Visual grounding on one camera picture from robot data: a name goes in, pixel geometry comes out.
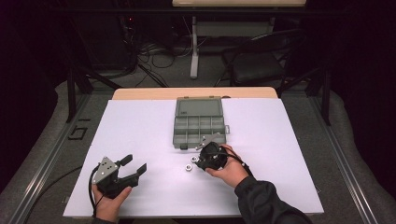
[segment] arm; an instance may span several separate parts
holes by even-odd
[[[223,145],[228,151],[233,148]],[[249,176],[241,163],[228,158],[222,170],[206,171],[235,188],[242,218],[247,224],[310,224],[310,219],[298,209],[279,199],[274,184],[257,181]]]
[[[120,206],[131,193],[132,188],[125,188],[115,199],[103,197],[96,185],[92,185],[93,197],[96,201],[96,217],[92,224],[111,224],[116,223]]]

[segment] chair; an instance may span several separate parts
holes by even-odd
[[[239,47],[223,50],[225,70],[215,87],[230,74],[230,86],[255,86],[259,82],[281,80],[282,90],[287,59],[305,39],[303,30],[293,29],[256,36]]]

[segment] human hand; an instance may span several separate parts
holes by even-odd
[[[126,187],[115,199],[104,197],[96,185],[92,185],[93,197],[96,202],[96,217],[110,222],[117,222],[120,206],[131,193],[132,188]]]
[[[226,144],[221,145],[225,147],[227,153],[233,155],[233,148]],[[214,170],[211,168],[206,168],[205,171],[210,175],[222,179],[226,184],[235,188],[245,177],[248,176],[247,171],[242,166],[242,164],[232,157],[228,157],[227,163],[221,170]]]

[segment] desk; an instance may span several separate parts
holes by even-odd
[[[306,0],[173,0],[172,4],[174,7],[303,7]],[[197,47],[197,36],[198,35],[211,35],[210,33],[199,32],[198,21],[196,17],[192,17],[192,58],[191,58],[191,72],[190,76],[192,79],[198,78],[198,47]],[[268,24],[268,29],[262,22],[249,22],[249,23],[234,23],[229,24],[232,33],[222,31],[224,24],[209,26],[208,29],[211,32],[216,32],[216,36],[220,33],[225,34],[224,36],[256,36],[263,35],[272,32],[271,24]]]
[[[259,87],[117,90],[108,102],[64,216],[91,216],[87,185],[93,167],[104,156],[117,161],[129,153],[134,160],[120,168],[119,177],[135,173],[145,162],[148,170],[122,205],[120,217],[240,216],[232,188],[196,166],[190,172],[185,170],[198,152],[173,148],[175,98],[186,95],[232,97],[222,100],[224,119],[231,127],[228,143],[258,179],[276,185],[282,200],[308,214],[323,213],[281,100],[274,89]],[[265,144],[257,144],[263,139]]]

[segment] black sleeve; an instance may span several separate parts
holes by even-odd
[[[94,217],[92,224],[116,224],[115,222],[110,222],[106,220],[102,220],[99,217]]]
[[[279,199],[274,184],[248,176],[235,188],[242,218],[247,224],[311,224],[300,210]]]

